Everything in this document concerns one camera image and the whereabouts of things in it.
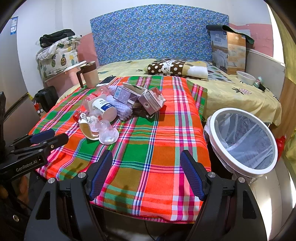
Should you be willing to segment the clear plastic cup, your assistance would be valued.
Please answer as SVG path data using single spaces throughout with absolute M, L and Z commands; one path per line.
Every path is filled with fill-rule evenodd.
M 89 113 L 89 125 L 92 132 L 98 132 L 98 123 L 101 119 L 101 114 L 98 110 L 92 110 Z
M 98 123 L 99 141 L 104 145 L 114 144 L 119 138 L 119 132 L 109 121 L 100 120 Z

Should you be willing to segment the patterned paper cup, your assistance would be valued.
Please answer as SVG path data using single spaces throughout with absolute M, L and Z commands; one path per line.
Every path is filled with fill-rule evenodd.
M 83 135 L 87 139 L 89 139 L 91 141 L 98 141 L 99 140 L 99 134 L 95 135 L 91 131 L 91 128 L 90 128 L 90 125 L 89 125 L 89 122 L 87 120 L 87 116 L 85 113 L 81 113 L 79 115 L 78 123 L 79 123 L 79 128 L 80 128 L 81 132 L 83 133 Z

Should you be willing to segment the white blue yogurt cup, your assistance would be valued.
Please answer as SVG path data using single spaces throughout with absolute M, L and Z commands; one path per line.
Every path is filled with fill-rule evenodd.
M 103 94 L 88 102 L 89 109 L 98 110 L 102 120 L 112 122 L 117 116 L 116 108 L 106 100 L 106 95 Z

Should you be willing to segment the pink crushed carton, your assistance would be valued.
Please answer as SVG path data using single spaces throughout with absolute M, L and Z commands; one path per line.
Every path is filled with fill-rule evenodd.
M 138 98 L 138 101 L 144 107 L 147 113 L 152 115 L 164 106 L 166 99 L 157 87 L 153 87 L 142 94 Z

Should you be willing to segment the white round trash bin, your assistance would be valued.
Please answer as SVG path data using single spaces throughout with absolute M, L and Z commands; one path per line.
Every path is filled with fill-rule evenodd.
M 221 108 L 208 117 L 204 134 L 231 179 L 252 183 L 272 171 L 278 160 L 275 138 L 267 125 L 238 108 Z

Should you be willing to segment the black bag on floor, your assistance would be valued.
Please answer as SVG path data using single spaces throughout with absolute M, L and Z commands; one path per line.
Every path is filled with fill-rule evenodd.
M 57 103 L 59 97 L 54 86 L 46 87 L 35 94 L 37 103 L 40 103 L 45 112 L 49 112 Z

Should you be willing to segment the beige brown lidded mug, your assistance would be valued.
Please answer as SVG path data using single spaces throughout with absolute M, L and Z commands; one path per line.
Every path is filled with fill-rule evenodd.
M 81 88 L 84 88 L 81 76 L 83 76 L 87 88 L 95 88 L 96 85 L 99 83 L 96 62 L 91 61 L 81 65 L 80 70 L 76 72 L 76 76 Z

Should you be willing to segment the pineapple print folded quilt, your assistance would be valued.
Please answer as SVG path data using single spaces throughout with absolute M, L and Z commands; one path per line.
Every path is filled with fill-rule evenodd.
M 43 82 L 79 63 L 77 47 L 81 36 L 74 35 L 56 41 L 36 54 L 36 61 Z

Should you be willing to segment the purple milk carton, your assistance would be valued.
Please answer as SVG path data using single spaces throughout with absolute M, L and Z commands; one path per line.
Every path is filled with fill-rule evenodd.
M 130 108 L 140 108 L 142 104 L 138 101 L 138 99 L 146 92 L 146 88 L 129 83 L 123 83 L 122 86 L 116 87 L 113 97 Z

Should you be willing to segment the white smartphone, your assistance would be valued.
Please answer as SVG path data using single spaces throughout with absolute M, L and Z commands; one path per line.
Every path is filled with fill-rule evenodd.
M 116 77 L 113 76 L 113 75 L 111 75 L 111 76 L 105 78 L 104 80 L 102 80 L 99 84 L 96 85 L 96 87 L 104 86 L 104 85 L 109 85 L 109 84 L 111 84 L 115 79 L 116 79 Z

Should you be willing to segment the yellow pineapple bed sheet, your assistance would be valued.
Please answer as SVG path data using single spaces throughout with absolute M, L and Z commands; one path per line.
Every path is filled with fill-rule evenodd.
M 129 60 L 114 62 L 98 68 L 100 80 L 109 76 L 147 77 L 147 67 L 155 59 Z M 200 92 L 205 98 L 202 108 L 204 118 L 208 118 L 221 108 L 239 108 L 254 114 L 264 123 L 281 124 L 282 106 L 276 96 L 268 90 L 262 91 L 238 80 L 235 75 L 227 75 L 210 63 L 207 63 L 208 80 L 186 78 L 193 99 L 201 102 Z

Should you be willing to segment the black clothing bundle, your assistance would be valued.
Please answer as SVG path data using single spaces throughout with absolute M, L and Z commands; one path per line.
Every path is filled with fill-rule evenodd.
M 75 33 L 71 29 L 63 29 L 51 34 L 45 34 L 39 38 L 40 46 L 41 48 L 47 48 L 58 40 L 74 35 Z

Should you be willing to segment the white bowl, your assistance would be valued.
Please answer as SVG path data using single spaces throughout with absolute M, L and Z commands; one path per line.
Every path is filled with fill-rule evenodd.
M 238 80 L 248 85 L 253 85 L 256 80 L 255 77 L 243 71 L 236 71 L 236 74 Z

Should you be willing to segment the small green bottle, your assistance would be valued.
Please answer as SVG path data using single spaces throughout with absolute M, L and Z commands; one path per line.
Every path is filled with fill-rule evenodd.
M 256 80 L 254 81 L 253 83 L 253 86 L 255 86 L 256 88 L 259 88 L 260 85 L 262 84 L 263 82 L 263 79 L 261 76 L 257 77 Z

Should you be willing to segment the blue patterned headboard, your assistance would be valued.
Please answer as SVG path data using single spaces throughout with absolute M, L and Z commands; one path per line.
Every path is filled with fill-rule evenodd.
M 90 20 L 100 65 L 140 59 L 211 61 L 207 25 L 228 25 L 229 16 L 175 4 L 122 9 Z

